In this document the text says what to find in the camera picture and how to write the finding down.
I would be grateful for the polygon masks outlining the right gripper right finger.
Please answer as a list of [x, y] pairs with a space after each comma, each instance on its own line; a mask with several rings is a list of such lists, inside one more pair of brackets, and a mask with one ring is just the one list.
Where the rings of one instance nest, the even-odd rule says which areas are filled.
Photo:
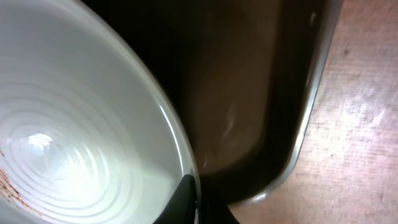
[[201, 186], [200, 224], [239, 224], [215, 189]]

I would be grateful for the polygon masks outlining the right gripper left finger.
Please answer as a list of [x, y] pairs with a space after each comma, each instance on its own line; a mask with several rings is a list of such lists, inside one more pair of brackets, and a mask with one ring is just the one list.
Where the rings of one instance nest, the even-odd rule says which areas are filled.
[[184, 175], [154, 224], [194, 224], [197, 190], [192, 175]]

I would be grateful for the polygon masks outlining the pale blue plate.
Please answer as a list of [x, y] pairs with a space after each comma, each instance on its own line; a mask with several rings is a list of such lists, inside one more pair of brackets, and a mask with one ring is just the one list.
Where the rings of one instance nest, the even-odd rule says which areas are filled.
[[188, 138], [157, 80], [78, 1], [1, 2], [1, 222], [154, 223]]

